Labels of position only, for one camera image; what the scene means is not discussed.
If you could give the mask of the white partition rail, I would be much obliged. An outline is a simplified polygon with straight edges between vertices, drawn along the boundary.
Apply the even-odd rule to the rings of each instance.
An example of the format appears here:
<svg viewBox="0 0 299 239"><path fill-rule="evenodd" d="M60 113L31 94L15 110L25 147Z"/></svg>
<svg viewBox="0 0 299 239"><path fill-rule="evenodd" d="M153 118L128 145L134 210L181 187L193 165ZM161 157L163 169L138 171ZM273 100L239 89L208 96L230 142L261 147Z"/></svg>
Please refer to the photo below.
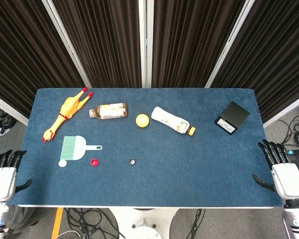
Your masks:
<svg viewBox="0 0 299 239"><path fill-rule="evenodd" d="M0 109L11 115L13 118L15 118L17 121L21 122L25 126L28 126L29 118L25 117L23 114L21 114L18 110L16 110L14 107L12 107L10 104L5 102L0 98Z"/></svg>
<svg viewBox="0 0 299 239"><path fill-rule="evenodd" d="M280 111L279 113L277 113L276 115L274 115L272 118L270 118L268 121L266 121L265 123L263 123L263 127L264 128L268 127L269 125L271 125L272 123L274 123L279 118L283 117L284 115L286 115L287 113L289 113L293 109L297 108L298 106L299 106L299 99L297 99L292 104L290 104L289 106L287 106L286 108L284 108L282 111Z"/></svg>

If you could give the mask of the yellow floor tape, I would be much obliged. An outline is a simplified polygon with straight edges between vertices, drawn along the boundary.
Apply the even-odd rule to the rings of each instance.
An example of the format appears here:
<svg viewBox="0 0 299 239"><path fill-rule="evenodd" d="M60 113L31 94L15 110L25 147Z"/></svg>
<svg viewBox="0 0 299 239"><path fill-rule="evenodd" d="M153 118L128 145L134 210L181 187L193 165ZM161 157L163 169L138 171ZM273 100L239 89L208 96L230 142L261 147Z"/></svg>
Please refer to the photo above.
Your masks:
<svg viewBox="0 0 299 239"><path fill-rule="evenodd" d="M59 231L61 227L62 222L62 215L63 215L63 208L57 208L56 214L55 214L55 220L54 220L54 226L52 230L51 239L56 239L59 236Z"/></svg>

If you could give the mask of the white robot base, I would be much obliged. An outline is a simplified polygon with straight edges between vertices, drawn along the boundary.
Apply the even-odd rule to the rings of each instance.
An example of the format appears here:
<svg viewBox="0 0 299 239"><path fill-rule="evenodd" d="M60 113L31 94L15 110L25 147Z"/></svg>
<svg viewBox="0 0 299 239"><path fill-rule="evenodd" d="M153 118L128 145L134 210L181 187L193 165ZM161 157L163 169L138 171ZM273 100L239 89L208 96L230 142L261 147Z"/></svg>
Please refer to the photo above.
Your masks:
<svg viewBox="0 0 299 239"><path fill-rule="evenodd" d="M119 239L170 239L170 226L178 208L134 209L110 207L119 231Z"/></svg>

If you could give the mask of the dark pleated curtain panel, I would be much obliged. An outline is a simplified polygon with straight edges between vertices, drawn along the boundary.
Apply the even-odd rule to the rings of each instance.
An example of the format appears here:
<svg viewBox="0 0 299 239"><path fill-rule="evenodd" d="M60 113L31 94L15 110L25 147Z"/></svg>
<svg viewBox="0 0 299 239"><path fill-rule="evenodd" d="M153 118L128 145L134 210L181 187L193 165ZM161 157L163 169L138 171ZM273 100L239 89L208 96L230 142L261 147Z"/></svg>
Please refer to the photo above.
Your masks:
<svg viewBox="0 0 299 239"><path fill-rule="evenodd" d="M153 88L203 88L245 0L154 0Z"/></svg>
<svg viewBox="0 0 299 239"><path fill-rule="evenodd" d="M85 86L41 0L0 0L0 98L29 117L41 88Z"/></svg>
<svg viewBox="0 0 299 239"><path fill-rule="evenodd" d="M299 0L255 0L212 87L253 89L263 122L299 99Z"/></svg>
<svg viewBox="0 0 299 239"><path fill-rule="evenodd" d="M142 86L138 0L53 0L94 88Z"/></svg>

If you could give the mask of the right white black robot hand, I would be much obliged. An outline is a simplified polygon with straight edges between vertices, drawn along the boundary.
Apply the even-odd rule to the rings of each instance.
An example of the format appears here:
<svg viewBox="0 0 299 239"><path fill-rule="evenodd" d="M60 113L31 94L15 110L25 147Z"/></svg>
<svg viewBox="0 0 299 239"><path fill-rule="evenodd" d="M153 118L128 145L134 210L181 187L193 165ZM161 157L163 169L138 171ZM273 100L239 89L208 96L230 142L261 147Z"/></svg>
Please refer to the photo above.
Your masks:
<svg viewBox="0 0 299 239"><path fill-rule="evenodd" d="M258 146L265 156L273 183L266 183L253 174L254 181L259 186L276 192L283 200L299 199L299 169L292 163L286 148L265 139Z"/></svg>

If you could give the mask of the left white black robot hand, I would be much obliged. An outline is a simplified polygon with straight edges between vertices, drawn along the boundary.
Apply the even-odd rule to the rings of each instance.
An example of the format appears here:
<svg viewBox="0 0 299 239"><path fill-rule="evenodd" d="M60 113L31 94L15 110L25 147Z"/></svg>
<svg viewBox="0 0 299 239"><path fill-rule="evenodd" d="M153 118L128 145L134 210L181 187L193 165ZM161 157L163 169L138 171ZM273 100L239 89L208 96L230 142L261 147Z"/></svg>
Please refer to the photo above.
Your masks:
<svg viewBox="0 0 299 239"><path fill-rule="evenodd" d="M12 152L8 150L0 154L0 202L7 202L13 196L28 188L32 184L32 180L27 180L24 184L16 186L16 177L23 156L26 150L17 150Z"/></svg>

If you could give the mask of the white-label bottle yellow cap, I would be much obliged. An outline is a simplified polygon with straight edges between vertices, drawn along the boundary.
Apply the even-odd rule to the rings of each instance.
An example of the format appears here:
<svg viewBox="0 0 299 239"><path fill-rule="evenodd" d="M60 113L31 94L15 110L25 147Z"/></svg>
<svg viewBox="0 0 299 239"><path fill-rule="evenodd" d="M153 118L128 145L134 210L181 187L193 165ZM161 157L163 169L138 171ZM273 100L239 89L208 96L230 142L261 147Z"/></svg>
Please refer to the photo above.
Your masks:
<svg viewBox="0 0 299 239"><path fill-rule="evenodd" d="M151 118L182 134L193 136L196 131L196 128L191 126L188 121L172 115L160 107L154 108Z"/></svg>

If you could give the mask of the blue carpet table cover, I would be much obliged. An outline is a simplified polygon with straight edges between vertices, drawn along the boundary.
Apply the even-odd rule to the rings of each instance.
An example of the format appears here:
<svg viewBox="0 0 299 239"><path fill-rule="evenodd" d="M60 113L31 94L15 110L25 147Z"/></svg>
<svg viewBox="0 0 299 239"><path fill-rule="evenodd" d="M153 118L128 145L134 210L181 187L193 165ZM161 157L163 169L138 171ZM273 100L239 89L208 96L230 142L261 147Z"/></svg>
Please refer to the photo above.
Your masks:
<svg viewBox="0 0 299 239"><path fill-rule="evenodd" d="M44 132L55 122L62 104L75 88L43 88L36 93L22 149L17 183L32 179L12 204L24 206L135 207L278 207L275 192L260 187L252 175L272 177L258 143L265 138L252 89L94 89L93 97L44 143ZM250 114L229 135L215 120L232 102ZM98 105L126 103L128 115L97 119L89 110ZM193 136L179 133L151 118L155 107L196 128ZM146 114L147 127L136 117ZM83 158L59 167L64 136L82 136L88 145ZM93 167L91 160L99 165ZM130 165L129 160L136 160Z"/></svg>

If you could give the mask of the black box with white label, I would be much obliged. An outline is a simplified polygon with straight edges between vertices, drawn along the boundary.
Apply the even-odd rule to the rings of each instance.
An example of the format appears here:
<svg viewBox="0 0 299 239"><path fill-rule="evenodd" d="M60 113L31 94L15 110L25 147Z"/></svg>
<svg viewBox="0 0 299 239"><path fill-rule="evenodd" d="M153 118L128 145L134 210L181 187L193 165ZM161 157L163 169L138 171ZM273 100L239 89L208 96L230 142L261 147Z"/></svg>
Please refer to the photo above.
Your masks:
<svg viewBox="0 0 299 239"><path fill-rule="evenodd" d="M242 126L249 114L246 109L232 101L215 120L215 124L232 135Z"/></svg>

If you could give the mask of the yellow ball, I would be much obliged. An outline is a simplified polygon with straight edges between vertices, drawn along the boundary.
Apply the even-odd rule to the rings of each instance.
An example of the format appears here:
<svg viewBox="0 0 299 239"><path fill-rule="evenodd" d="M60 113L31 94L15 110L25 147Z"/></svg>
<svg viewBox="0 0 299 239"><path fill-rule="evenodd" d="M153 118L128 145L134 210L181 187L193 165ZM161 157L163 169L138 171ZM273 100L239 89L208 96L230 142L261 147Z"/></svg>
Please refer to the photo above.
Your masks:
<svg viewBox="0 0 299 239"><path fill-rule="evenodd" d="M149 122L150 122L149 117L146 114L139 114L136 117L136 124L138 127L141 128L147 127Z"/></svg>

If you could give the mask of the clear bottle amber liquid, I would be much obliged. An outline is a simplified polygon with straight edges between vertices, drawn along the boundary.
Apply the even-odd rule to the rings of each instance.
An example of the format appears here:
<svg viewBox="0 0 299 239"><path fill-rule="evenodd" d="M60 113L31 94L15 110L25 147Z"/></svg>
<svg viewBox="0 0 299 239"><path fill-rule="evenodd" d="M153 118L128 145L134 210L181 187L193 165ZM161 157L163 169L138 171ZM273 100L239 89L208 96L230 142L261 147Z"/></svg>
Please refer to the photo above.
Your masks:
<svg viewBox="0 0 299 239"><path fill-rule="evenodd" d="M127 115L128 110L126 103L98 105L95 109L89 110L89 116L91 118L100 120L122 118Z"/></svg>

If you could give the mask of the white partition post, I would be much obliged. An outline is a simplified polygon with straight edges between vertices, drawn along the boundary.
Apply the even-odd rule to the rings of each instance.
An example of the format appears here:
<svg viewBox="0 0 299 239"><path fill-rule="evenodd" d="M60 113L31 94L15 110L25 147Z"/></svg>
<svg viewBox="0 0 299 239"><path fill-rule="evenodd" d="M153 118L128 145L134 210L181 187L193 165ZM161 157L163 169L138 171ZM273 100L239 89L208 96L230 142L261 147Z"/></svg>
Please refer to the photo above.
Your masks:
<svg viewBox="0 0 299 239"><path fill-rule="evenodd" d="M84 82L85 86L91 88L91 82L86 74L86 71L78 57L78 54L72 44L72 41L67 33L67 30L60 18L59 13L57 12L57 9L54 5L53 0L41 0L50 19L53 22L54 27L56 28L75 68L77 69L82 81Z"/></svg>
<svg viewBox="0 0 299 239"><path fill-rule="evenodd" d="M253 5L255 3L255 0L245 0L244 1L244 5L238 15L237 20L235 21L235 24L233 26L233 29L231 30L229 37L227 38L226 42L225 42L225 46L223 48L223 50L221 51L220 56L218 57L215 66L204 86L204 88L210 88L212 83L214 82L221 66L223 65L223 62L225 61L238 33L241 30L241 27L243 26L250 10L252 9Z"/></svg>
<svg viewBox="0 0 299 239"><path fill-rule="evenodd" d="M152 87L154 0L138 0L142 88Z"/></svg>

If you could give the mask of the yellow rubber chicken toy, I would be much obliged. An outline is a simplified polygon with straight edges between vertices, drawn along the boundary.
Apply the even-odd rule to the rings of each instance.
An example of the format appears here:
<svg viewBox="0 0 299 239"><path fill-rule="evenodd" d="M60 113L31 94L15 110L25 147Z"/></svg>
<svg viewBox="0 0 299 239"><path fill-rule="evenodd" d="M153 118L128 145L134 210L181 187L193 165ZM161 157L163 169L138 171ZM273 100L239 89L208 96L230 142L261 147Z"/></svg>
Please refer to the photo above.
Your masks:
<svg viewBox="0 0 299 239"><path fill-rule="evenodd" d="M61 106L59 115L53 125L47 129L42 137L42 141L44 143L52 140L59 127L66 121L71 119L86 103L87 101L93 96L93 92L90 92L87 97L83 100L80 100L81 96L88 91L88 87L85 87L81 90L76 96L68 97L64 104Z"/></svg>

